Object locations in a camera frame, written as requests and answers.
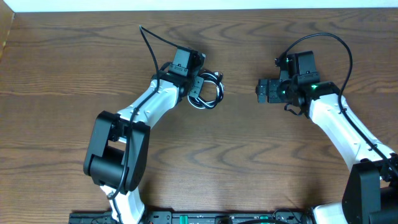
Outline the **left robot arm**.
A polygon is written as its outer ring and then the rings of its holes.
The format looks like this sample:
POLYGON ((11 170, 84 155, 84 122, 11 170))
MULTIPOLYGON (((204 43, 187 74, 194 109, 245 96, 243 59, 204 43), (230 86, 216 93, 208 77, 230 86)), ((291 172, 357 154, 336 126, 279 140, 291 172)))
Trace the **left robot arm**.
POLYGON ((205 54, 178 47, 173 62, 157 68, 148 89, 117 113, 95 119, 83 172, 108 197, 117 223, 139 223, 145 206, 138 185, 146 169, 150 131, 182 98, 199 93, 205 54))

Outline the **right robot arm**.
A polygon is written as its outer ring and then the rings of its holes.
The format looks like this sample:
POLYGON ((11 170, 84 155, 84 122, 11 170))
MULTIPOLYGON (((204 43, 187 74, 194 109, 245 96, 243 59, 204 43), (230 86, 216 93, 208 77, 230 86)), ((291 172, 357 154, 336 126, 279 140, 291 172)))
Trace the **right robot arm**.
POLYGON ((278 66, 278 78, 258 81, 258 102, 299 107, 350 171, 342 200, 313 207, 303 223, 397 223, 397 154, 365 127, 333 82, 320 81, 313 52, 284 55, 278 66))

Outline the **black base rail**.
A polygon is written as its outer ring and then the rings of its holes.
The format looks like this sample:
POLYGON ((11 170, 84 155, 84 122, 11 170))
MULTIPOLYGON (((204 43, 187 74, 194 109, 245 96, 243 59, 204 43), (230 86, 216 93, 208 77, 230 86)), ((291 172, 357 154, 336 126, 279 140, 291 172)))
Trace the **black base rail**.
MULTIPOLYGON (((261 223, 273 223, 275 220, 284 223, 314 223, 309 214, 281 209, 266 213, 178 213, 170 211, 148 211, 143 214, 139 224, 219 224, 242 223, 259 220, 261 223)), ((116 223, 111 212, 104 213, 71 213, 68 224, 116 223)))

